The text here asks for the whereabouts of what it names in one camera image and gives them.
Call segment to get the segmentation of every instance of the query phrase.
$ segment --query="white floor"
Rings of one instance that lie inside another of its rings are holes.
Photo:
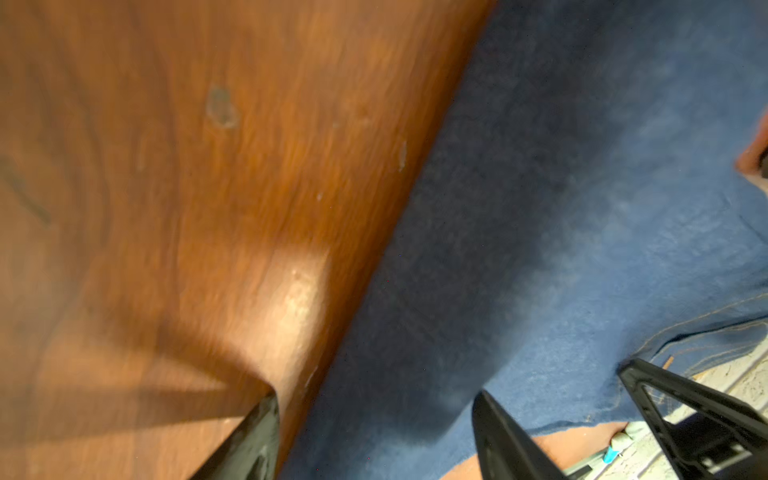
[[[751,354],[724,363],[695,377],[696,381],[721,392],[727,392],[768,417],[768,339]],[[678,422],[691,413],[681,407],[667,418]],[[593,471],[590,480],[676,480],[667,457],[647,427],[632,446],[602,471]]]

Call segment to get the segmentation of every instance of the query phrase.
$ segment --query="blue jeans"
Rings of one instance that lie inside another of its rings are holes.
[[[765,5],[502,0],[281,478],[440,478],[483,386],[546,434],[759,343]]]

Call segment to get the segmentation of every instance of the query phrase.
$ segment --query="wooden surface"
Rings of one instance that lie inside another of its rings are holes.
[[[488,9],[0,2],[0,477],[284,458]]]

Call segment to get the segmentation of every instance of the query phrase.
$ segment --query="hand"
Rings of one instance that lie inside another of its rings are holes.
[[[752,144],[736,160],[734,167],[747,180],[757,185],[768,195],[768,179],[763,178],[760,157],[768,149],[768,113],[763,117]]]

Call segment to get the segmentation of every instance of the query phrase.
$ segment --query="worn spot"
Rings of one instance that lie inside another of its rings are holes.
[[[46,227],[51,224],[51,214],[27,194],[24,181],[15,172],[7,157],[0,157],[0,178],[15,194],[16,200],[29,213],[35,215]]]
[[[408,141],[404,140],[402,141],[402,146],[400,147],[400,157],[398,162],[397,171],[402,172],[402,170],[406,167],[406,161],[408,160]]]
[[[240,121],[237,110],[230,100],[230,92],[226,88],[213,87],[210,89],[205,112],[208,118],[219,128],[235,128]]]
[[[134,170],[144,173],[152,165],[152,159],[166,154],[168,138],[165,125],[151,118],[136,136],[134,146]]]

